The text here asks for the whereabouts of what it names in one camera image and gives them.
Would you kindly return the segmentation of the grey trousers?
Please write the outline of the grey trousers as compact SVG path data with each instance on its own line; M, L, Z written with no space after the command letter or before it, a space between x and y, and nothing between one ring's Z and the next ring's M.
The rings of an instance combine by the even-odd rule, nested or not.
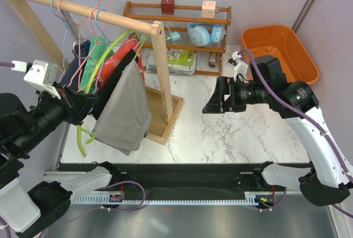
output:
M131 61L122 71L93 134L96 140L128 156L140 148L151 119L140 70L137 63Z

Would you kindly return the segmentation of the lime green hanger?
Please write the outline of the lime green hanger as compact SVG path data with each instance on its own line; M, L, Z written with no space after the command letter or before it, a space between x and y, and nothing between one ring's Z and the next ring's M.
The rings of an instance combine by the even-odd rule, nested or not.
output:
M134 32L135 32L134 30L128 30L128 31L124 32L123 34L121 34L115 41L112 41L111 45L106 49L106 51L103 53L100 60L96 64L94 71L92 72L91 77L89 79L89 82L85 86L84 93L89 93L93 84L95 84L95 89L94 89L93 93L95 93L97 91L97 89L98 89L97 79L100 76L101 68L102 68L102 65L103 65L106 57L113 50L113 47L120 40L122 40L124 37L126 37L127 35L130 35L131 33L134 33ZM82 132L87 133L91 137L89 140L86 141L86 144L90 144L95 139L95 136L91 131L83 129L81 125L77 126L77 145L78 145L78 148L79 148L82 156L86 157L87 154L86 154L84 147L83 147L83 144L82 144Z

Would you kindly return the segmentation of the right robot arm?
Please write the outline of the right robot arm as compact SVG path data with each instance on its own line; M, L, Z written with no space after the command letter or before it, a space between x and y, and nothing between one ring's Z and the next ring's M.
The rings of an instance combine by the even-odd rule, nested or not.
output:
M254 170L258 190L281 186L300 191L312 204L337 206L350 196L352 166L329 134L319 102L303 81L288 82L278 58L265 55L250 66L252 80L218 77L204 114L244 112L248 104L267 104L294 130L307 151L311 165L295 168L266 161Z

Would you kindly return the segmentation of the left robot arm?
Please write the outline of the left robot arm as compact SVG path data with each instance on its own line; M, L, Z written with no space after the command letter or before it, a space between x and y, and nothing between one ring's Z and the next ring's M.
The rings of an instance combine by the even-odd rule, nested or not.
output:
M98 100L96 94L55 88L43 91L38 104L27 110L13 93L1 94L1 222L7 233L35 237L60 219L75 200L96 190L115 190L120 170L105 161L65 182L40 182L29 191L20 185L19 170L30 151L63 122L81 124Z

